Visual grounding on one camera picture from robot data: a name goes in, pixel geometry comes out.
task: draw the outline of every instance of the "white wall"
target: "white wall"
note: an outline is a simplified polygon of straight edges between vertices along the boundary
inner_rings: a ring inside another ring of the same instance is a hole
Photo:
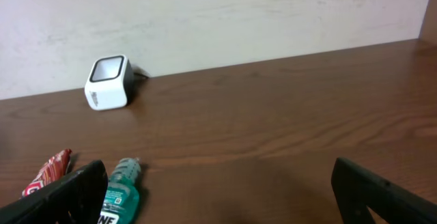
[[[120,53],[159,76],[417,38],[426,5],[0,0],[0,99],[83,87],[97,58]]]

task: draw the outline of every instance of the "mouthwash bottle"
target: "mouthwash bottle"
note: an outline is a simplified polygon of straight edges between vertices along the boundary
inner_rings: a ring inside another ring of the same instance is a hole
[[[129,224],[139,203],[135,180],[141,173],[138,159],[123,158],[108,182],[98,224]]]

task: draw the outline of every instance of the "white cube device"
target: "white cube device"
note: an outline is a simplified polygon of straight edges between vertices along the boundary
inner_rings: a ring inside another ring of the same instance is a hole
[[[101,111],[126,106],[132,98],[134,73],[125,55],[97,60],[87,83],[85,96],[94,110]]]

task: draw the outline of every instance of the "wood grain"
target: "wood grain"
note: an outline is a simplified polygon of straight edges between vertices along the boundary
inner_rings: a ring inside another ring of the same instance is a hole
[[[437,44],[437,0],[429,0],[419,39]]]
[[[436,58],[410,40],[163,76],[104,112],[82,89],[0,101],[0,205],[64,148],[149,165],[137,223],[340,223],[338,156],[437,202]]]

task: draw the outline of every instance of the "red wrapper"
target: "red wrapper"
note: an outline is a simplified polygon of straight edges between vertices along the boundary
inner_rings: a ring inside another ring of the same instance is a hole
[[[55,156],[52,156],[52,158],[42,166],[35,180],[32,180],[32,183],[26,187],[21,195],[26,197],[64,176],[67,171],[68,163],[70,162],[70,154],[71,150],[65,149]]]

